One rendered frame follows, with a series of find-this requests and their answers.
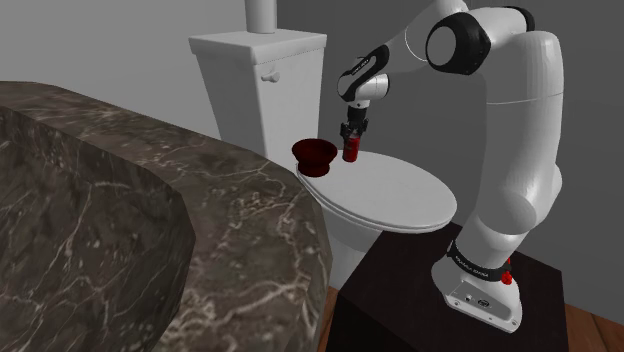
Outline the red cylindrical bottle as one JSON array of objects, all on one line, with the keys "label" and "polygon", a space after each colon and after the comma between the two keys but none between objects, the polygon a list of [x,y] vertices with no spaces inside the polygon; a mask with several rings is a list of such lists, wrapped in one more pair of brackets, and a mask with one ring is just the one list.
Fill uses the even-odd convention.
[{"label": "red cylindrical bottle", "polygon": [[344,139],[342,159],[353,163],[357,160],[360,145],[359,136],[351,136]]}]

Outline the dark red bowl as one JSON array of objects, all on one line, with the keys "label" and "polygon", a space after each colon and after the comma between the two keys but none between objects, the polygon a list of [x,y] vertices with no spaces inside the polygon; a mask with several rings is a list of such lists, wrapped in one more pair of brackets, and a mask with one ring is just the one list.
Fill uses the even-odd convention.
[{"label": "dark red bowl", "polygon": [[296,142],[291,148],[297,160],[298,171],[307,177],[322,177],[338,154],[337,147],[323,139],[308,138]]}]

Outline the white toilet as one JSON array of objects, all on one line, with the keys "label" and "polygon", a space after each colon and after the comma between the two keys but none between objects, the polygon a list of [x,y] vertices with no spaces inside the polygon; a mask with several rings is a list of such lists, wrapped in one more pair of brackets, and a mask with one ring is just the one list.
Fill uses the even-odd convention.
[{"label": "white toilet", "polygon": [[[222,141],[297,170],[295,143],[318,135],[327,37],[291,29],[192,36]],[[339,289],[384,231],[426,233],[450,222],[451,190],[406,161],[361,151],[335,158],[326,175],[299,177],[323,210]]]}]

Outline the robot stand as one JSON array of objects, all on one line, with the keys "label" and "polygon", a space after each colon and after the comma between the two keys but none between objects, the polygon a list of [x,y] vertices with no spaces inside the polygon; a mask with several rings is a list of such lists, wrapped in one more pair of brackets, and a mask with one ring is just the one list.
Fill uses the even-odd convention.
[{"label": "robot stand", "polygon": [[523,308],[512,334],[450,308],[431,267],[460,231],[382,233],[337,295],[325,352],[569,352],[562,274],[511,257]]}]

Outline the dark marble bathtub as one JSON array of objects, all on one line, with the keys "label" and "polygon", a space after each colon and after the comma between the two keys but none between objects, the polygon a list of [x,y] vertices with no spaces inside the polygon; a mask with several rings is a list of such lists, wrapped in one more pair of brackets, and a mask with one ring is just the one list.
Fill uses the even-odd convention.
[{"label": "dark marble bathtub", "polygon": [[331,265],[290,171],[0,81],[0,352],[316,352]]}]

